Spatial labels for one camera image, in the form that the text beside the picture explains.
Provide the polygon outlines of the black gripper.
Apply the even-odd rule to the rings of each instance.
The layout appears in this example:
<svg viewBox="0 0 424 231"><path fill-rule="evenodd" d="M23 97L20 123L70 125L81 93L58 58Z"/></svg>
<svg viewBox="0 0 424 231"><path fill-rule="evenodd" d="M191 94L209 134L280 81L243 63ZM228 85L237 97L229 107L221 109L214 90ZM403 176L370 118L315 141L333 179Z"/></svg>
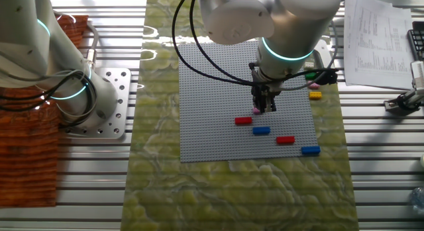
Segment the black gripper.
<svg viewBox="0 0 424 231"><path fill-rule="evenodd" d="M274 99L280 93L281 91L269 85L254 85L251 89L253 103L257 104L257 109L261 113L276 111Z"/></svg>

